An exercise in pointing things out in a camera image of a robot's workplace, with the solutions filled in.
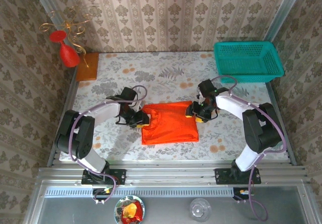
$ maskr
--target wall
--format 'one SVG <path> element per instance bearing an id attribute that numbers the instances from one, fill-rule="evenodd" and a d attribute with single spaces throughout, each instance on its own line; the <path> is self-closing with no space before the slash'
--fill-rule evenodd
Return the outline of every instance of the wall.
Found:
<path id="1" fill-rule="evenodd" d="M 322 0 L 297 0 L 274 44 L 285 76 L 274 81 L 290 142 L 322 209 Z"/>
<path id="2" fill-rule="evenodd" d="M 202 51 L 220 40 L 261 40 L 282 0 L 53 0 L 94 16 L 83 43 L 98 52 Z"/>
<path id="3" fill-rule="evenodd" d="M 21 223 L 47 164 L 71 75 L 38 0 L 0 0 L 0 223 Z"/>

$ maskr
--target plastic basket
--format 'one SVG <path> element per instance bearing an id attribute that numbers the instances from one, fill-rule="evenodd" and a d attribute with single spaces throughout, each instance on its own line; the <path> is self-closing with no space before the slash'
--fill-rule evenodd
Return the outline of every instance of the plastic basket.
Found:
<path id="1" fill-rule="evenodd" d="M 277 51 L 268 41 L 219 42 L 214 53 L 219 75 L 235 77 L 238 82 L 269 82 L 284 75 Z M 221 81 L 233 82 L 229 78 Z"/>

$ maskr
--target wooden block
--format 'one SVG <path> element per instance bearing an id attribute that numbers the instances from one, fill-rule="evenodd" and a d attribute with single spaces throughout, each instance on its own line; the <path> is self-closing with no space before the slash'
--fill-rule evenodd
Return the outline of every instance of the wooden block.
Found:
<path id="1" fill-rule="evenodd" d="M 76 81 L 93 81 L 97 78 L 97 67 L 99 64 L 99 54 L 89 53 L 85 55 L 85 60 L 89 67 L 84 62 L 83 55 L 80 55 L 80 62 L 77 69 Z"/>

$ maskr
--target orange t-shirt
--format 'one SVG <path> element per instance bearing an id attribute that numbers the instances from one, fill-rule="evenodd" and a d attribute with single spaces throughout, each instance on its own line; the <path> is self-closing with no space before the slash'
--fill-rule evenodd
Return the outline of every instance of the orange t-shirt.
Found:
<path id="1" fill-rule="evenodd" d="M 191 103 L 187 101 L 145 105 L 143 112 L 151 117 L 150 125 L 142 128 L 142 144 L 199 141 L 195 118 L 185 116 Z"/>

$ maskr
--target red vase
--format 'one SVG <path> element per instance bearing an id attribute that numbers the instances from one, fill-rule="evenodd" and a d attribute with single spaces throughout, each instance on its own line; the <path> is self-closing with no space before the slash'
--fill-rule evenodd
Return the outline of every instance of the red vase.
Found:
<path id="1" fill-rule="evenodd" d="M 67 34 L 65 31 L 57 30 L 49 36 L 49 39 L 52 42 L 61 44 L 60 58 L 62 59 L 66 67 L 75 67 L 79 64 L 79 55 L 77 54 L 76 50 L 64 43 L 66 36 Z"/>

